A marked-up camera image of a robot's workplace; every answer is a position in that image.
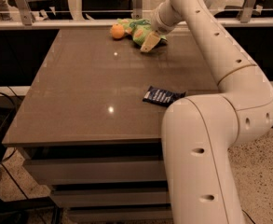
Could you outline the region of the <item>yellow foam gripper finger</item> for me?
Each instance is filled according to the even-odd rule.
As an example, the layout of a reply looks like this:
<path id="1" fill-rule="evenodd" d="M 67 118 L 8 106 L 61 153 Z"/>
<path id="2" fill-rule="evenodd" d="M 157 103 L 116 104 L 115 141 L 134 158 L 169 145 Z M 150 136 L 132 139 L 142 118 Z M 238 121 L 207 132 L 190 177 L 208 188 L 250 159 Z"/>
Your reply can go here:
<path id="1" fill-rule="evenodd" d="M 141 52 L 149 52 L 152 50 L 160 41 L 160 36 L 156 32 L 149 33 L 141 46 Z"/>

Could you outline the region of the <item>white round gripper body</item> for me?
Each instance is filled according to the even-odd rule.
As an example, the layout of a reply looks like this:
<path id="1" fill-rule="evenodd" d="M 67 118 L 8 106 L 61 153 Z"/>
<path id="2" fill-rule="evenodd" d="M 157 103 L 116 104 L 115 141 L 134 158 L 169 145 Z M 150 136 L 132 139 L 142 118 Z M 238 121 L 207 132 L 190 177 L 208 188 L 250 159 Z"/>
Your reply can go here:
<path id="1" fill-rule="evenodd" d="M 171 4 L 160 4 L 151 16 L 152 30 L 161 35 L 169 34 L 181 20 Z"/>

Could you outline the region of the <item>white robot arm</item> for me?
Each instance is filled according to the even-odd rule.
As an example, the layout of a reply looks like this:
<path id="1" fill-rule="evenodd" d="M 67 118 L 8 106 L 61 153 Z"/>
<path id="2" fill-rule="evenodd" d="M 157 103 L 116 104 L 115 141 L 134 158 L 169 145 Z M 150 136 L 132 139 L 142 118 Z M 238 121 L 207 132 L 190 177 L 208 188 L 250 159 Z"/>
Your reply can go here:
<path id="1" fill-rule="evenodd" d="M 156 34 L 184 21 L 210 67 L 215 94 L 170 105 L 161 141 L 174 224 L 245 224 L 228 159 L 233 145 L 273 126 L 273 87 L 203 0 L 166 0 L 152 15 Z"/>

